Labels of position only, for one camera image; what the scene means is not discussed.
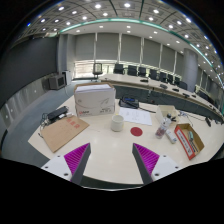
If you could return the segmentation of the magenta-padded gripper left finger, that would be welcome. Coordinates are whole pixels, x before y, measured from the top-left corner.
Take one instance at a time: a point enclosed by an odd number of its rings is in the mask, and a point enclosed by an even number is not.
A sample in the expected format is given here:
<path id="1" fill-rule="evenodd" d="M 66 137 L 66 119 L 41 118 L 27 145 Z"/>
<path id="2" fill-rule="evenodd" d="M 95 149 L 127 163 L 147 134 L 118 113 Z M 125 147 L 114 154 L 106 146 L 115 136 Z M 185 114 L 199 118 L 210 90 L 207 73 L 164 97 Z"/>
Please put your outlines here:
<path id="1" fill-rule="evenodd" d="M 42 169 L 79 185 L 91 153 L 89 143 L 79 146 L 65 155 L 57 155 L 49 160 Z"/>

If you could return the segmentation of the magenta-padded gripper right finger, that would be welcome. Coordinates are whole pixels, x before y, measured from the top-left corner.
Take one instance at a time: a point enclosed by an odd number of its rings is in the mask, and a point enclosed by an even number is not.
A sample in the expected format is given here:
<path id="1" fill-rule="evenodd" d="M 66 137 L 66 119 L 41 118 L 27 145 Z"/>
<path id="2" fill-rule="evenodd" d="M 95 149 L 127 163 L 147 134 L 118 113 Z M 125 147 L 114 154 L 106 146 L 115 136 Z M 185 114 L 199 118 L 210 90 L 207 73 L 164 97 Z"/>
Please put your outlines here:
<path id="1" fill-rule="evenodd" d="M 164 178 L 181 169 L 168 155 L 159 155 L 137 143 L 133 144 L 132 154 L 136 160 L 144 185 Z"/>

